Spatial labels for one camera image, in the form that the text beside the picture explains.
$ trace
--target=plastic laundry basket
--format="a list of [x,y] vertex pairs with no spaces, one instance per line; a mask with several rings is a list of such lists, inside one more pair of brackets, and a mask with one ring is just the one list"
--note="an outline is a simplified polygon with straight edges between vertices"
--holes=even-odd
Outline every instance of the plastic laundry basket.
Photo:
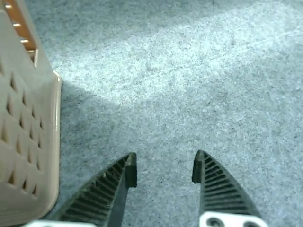
[[0,227],[57,199],[60,94],[24,1],[0,0]]

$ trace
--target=basket hole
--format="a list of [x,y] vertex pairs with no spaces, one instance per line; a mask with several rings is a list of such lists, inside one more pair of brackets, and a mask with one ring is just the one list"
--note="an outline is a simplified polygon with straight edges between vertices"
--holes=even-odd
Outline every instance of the basket hole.
[[23,95],[22,95],[22,103],[24,104],[25,107],[27,107],[27,98],[26,98],[25,92],[23,92]]
[[0,58],[0,74],[4,76],[1,58]]
[[33,194],[33,196],[37,197],[37,195],[38,195],[37,185],[35,185],[32,194]]
[[4,125],[2,126],[1,129],[1,139],[3,142],[8,143],[8,134]]
[[29,136],[32,140],[34,140],[34,134],[33,134],[33,129],[32,127],[29,129]]
[[9,177],[8,183],[11,185],[16,185],[16,177],[15,177],[15,171],[13,171]]
[[24,182],[23,182],[22,189],[23,189],[24,191],[27,190],[27,179],[26,179],[26,178],[25,178],[25,180],[24,180]]
[[8,100],[6,102],[6,110],[8,111],[8,113],[13,116],[13,104],[11,102],[11,98],[10,96],[8,97]]
[[40,139],[40,137],[39,137],[39,140],[38,140],[38,147],[39,147],[40,149],[42,149],[42,148],[41,148],[41,139]]
[[15,81],[15,76],[13,73],[11,74],[11,77],[10,77],[10,86],[15,92],[18,92],[16,81]]
[[32,158],[30,148],[28,148],[27,160],[28,160],[29,163],[31,163],[31,164],[33,163],[33,158]]
[[35,112],[34,107],[33,107],[33,109],[32,109],[32,116],[33,116],[33,118],[35,118],[35,119],[36,119],[36,112]]
[[39,159],[37,158],[37,169],[39,170],[39,171],[41,171],[41,166],[40,166],[40,162],[39,162]]
[[44,126],[43,126],[43,123],[42,123],[42,118],[40,119],[40,128],[43,130],[44,129]]
[[22,129],[24,129],[24,122],[23,122],[22,114],[20,114],[19,125]]
[[16,151],[17,153],[21,154],[21,145],[20,145],[20,140],[19,138],[17,139],[17,143],[16,143]]

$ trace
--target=floor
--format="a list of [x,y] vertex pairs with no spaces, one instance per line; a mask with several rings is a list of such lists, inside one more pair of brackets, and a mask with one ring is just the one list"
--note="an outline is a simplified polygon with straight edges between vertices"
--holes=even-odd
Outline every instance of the floor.
[[195,227],[198,149],[303,222],[302,0],[26,0],[63,78],[60,195],[138,155],[124,227]]

